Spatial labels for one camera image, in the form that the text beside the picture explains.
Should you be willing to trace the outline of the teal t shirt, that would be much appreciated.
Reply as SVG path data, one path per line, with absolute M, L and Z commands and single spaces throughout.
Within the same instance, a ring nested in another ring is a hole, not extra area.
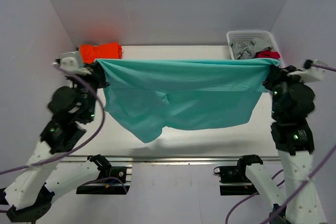
M 98 59 L 105 110 L 143 143 L 165 127 L 193 131 L 246 124 L 274 59 Z

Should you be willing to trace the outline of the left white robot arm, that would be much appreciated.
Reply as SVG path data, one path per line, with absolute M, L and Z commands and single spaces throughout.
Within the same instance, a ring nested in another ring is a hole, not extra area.
M 86 132 L 80 125 L 94 120 L 95 105 L 102 105 L 97 91 L 108 86 L 103 68 L 97 62 L 86 64 L 84 73 L 61 72 L 73 86 L 60 87 L 53 93 L 47 105 L 51 120 L 27 164 L 18 167 L 20 174 L 1 192 L 1 204 L 9 205 L 5 214 L 12 223 L 35 223 L 59 197 L 91 181 L 104 182 L 111 175 L 111 164 L 99 154 L 88 157 L 65 177 L 49 179 L 64 157 L 84 147 L 77 145 Z

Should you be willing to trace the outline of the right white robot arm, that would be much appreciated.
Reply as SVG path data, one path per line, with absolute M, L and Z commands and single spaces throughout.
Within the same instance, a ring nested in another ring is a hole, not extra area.
M 271 91 L 271 135 L 284 173 L 286 194 L 274 183 L 257 156 L 237 168 L 238 177 L 251 181 L 270 206 L 264 223 L 319 223 L 317 194 L 312 180 L 315 150 L 313 134 L 306 120 L 314 110 L 315 94 L 302 79 L 306 71 L 293 66 L 270 67 L 263 82 Z

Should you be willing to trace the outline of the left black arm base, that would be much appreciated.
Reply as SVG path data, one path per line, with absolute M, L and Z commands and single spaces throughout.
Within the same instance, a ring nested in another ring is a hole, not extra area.
M 88 156 L 88 161 L 98 167 L 96 180 L 87 182 L 76 189 L 77 195 L 126 195 L 131 185 L 132 168 L 112 165 L 102 155 Z

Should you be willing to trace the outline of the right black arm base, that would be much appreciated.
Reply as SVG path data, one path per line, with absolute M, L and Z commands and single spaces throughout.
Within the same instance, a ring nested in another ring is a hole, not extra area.
M 256 188 L 246 177 L 246 167 L 252 164 L 263 164 L 258 155 L 245 155 L 238 159 L 235 166 L 217 166 L 213 169 L 219 177 L 221 196 L 250 196 L 257 193 Z

